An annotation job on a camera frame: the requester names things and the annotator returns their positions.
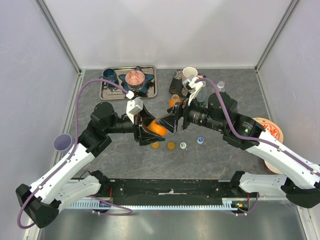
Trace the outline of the orange juice bottle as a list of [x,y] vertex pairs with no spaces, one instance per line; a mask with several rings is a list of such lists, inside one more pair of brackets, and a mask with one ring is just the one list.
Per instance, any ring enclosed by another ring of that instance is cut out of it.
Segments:
[[158,134],[162,137],[164,137],[168,132],[163,126],[156,123],[156,119],[152,120],[151,123],[147,126],[147,128],[151,132]]
[[180,103],[181,99],[178,94],[173,94],[169,100],[169,107],[172,108],[175,104]]

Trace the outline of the white green bottle cap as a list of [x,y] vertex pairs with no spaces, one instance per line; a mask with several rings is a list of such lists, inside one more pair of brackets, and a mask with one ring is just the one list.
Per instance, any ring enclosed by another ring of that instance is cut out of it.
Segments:
[[183,150],[187,148],[187,144],[185,142],[181,142],[179,146]]

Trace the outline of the water bottle green label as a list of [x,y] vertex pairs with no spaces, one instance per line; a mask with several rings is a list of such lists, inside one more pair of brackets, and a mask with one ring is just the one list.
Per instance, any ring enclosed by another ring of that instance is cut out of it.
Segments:
[[199,91],[196,97],[196,100],[201,107],[204,107],[206,105],[207,94],[208,94],[208,90],[206,87],[206,83],[204,82],[201,87],[201,90]]

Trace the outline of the blue white bottle cap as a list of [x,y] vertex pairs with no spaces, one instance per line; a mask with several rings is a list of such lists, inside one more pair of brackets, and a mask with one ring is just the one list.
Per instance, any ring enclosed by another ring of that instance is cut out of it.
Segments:
[[197,138],[197,143],[200,144],[200,145],[203,144],[204,143],[204,138],[203,137],[198,137]]

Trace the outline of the clear plastic bottle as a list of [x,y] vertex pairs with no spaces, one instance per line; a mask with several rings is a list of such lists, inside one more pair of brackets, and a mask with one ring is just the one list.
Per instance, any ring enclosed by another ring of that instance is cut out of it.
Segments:
[[217,87],[218,87],[219,92],[221,92],[221,93],[224,93],[226,91],[224,81],[219,81],[217,83]]

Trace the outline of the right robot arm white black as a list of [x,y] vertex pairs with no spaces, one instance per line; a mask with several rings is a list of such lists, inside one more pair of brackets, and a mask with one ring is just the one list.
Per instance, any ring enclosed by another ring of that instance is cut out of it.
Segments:
[[213,93],[208,107],[186,98],[167,110],[156,123],[176,133],[179,119],[182,128],[195,124],[222,134],[229,145],[266,160],[281,174],[266,175],[236,171],[229,182],[235,197],[244,193],[261,196],[284,196],[293,204],[313,208],[320,203],[320,166],[301,157],[274,138],[253,118],[238,113],[238,103],[225,92]]

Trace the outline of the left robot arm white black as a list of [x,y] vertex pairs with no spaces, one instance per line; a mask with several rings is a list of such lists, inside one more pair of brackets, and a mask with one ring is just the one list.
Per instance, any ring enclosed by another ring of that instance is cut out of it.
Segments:
[[86,129],[77,134],[74,145],[45,175],[31,185],[21,184],[15,190],[20,210],[17,225],[26,213],[38,228],[48,226],[65,208],[94,195],[106,196],[110,180],[99,170],[93,171],[77,183],[68,181],[85,165],[93,161],[112,142],[110,134],[132,133],[140,146],[165,140],[167,130],[156,123],[156,118],[137,98],[127,103],[127,111],[118,116],[109,102],[95,106]]

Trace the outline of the black floral square plate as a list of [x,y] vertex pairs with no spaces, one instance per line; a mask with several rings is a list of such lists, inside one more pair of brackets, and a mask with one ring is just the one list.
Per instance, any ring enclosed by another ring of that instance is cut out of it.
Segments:
[[183,85],[182,71],[183,71],[182,69],[176,70],[169,87],[169,92],[173,95],[177,94],[180,97],[186,97],[189,94],[189,92],[188,92],[188,89],[185,88],[185,86]]

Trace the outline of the blue star-shaped plate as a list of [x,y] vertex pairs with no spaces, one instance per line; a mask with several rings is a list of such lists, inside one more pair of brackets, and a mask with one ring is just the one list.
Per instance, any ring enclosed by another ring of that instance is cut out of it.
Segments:
[[[138,71],[141,71],[143,72],[142,68],[140,66],[136,66],[134,70],[138,70]],[[133,88],[130,88],[127,83],[125,82],[125,75],[126,74],[120,74],[118,76],[118,78],[122,81],[123,83],[123,88],[127,91],[133,91],[133,92],[140,92],[140,93],[143,93],[143,94],[146,94],[148,92],[148,87],[147,87],[147,84],[152,81],[155,76],[153,74],[147,74],[147,73],[144,73],[145,74],[145,82],[144,82],[144,85],[142,88],[139,88],[139,89],[133,89]]]

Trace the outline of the metal tray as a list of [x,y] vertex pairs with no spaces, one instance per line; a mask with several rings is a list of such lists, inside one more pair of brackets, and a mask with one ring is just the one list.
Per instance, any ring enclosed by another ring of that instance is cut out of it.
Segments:
[[[121,66],[121,67],[113,68],[117,74],[119,86],[123,88],[123,83],[118,78],[118,76],[121,74],[127,74],[129,71],[134,70],[135,68],[136,66]],[[154,75],[154,79],[147,84],[147,93],[136,92],[136,91],[133,91],[133,92],[135,95],[138,95],[140,98],[153,98],[158,93],[157,69],[153,65],[141,66],[141,68],[145,74]],[[126,98],[126,95],[120,89],[114,88],[113,85],[112,85],[112,89],[109,89],[108,84],[106,82],[101,82],[100,90],[99,90],[99,98],[103,101],[122,100]]]

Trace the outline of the pink mug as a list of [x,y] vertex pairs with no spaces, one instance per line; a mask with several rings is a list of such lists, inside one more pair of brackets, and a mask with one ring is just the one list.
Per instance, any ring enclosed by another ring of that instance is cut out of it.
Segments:
[[187,80],[189,80],[190,82],[193,80],[193,78],[203,78],[202,75],[200,75],[197,71],[197,69],[195,69],[194,67],[185,67],[182,70],[182,83],[186,82]]

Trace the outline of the blue mug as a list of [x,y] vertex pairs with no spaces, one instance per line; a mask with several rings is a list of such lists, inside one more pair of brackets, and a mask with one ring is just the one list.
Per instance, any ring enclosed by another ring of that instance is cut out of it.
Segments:
[[102,75],[100,76],[100,78],[102,78],[104,80],[108,80],[108,81],[115,83],[115,84],[119,83],[117,73],[112,68],[104,69],[102,71]]

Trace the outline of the purple cup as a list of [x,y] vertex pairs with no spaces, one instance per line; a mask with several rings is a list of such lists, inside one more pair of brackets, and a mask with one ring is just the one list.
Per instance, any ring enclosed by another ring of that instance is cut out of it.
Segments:
[[53,148],[58,152],[68,151],[73,145],[73,139],[69,134],[61,134],[53,141]]

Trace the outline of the beige plate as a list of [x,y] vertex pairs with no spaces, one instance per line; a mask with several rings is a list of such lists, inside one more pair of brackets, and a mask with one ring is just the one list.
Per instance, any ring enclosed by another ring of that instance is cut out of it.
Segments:
[[272,122],[272,121],[269,120],[269,119],[263,118],[263,117],[254,117],[253,119],[254,119],[256,122],[258,122],[259,124],[261,124],[262,122],[267,122],[267,123],[273,124],[273,125],[274,125],[275,127],[277,127],[278,130],[280,131],[280,139],[279,139],[278,141],[281,142],[281,143],[284,142],[283,132],[282,132],[282,130],[281,130],[274,122]]

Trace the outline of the red white patterned bowl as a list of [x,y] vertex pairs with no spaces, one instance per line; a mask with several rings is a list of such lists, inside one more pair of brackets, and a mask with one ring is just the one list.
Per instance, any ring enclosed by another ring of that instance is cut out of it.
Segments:
[[261,125],[277,140],[280,139],[281,134],[279,129],[272,123],[262,122]]

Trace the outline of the white bowl red rim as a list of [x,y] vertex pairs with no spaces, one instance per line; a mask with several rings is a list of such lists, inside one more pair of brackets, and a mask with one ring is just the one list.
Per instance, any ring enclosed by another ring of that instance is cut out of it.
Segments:
[[266,169],[268,171],[270,171],[271,173],[278,174],[278,175],[283,174],[283,172],[281,170],[277,169],[276,167],[274,167],[272,164],[270,164],[266,160],[263,161],[263,164],[266,167]]

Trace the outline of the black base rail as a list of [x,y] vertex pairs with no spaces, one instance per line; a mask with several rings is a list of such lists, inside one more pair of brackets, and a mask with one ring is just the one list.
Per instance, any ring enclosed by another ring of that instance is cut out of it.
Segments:
[[230,180],[108,178],[99,170],[88,172],[102,180],[98,198],[111,199],[119,206],[220,204],[222,199],[253,200]]

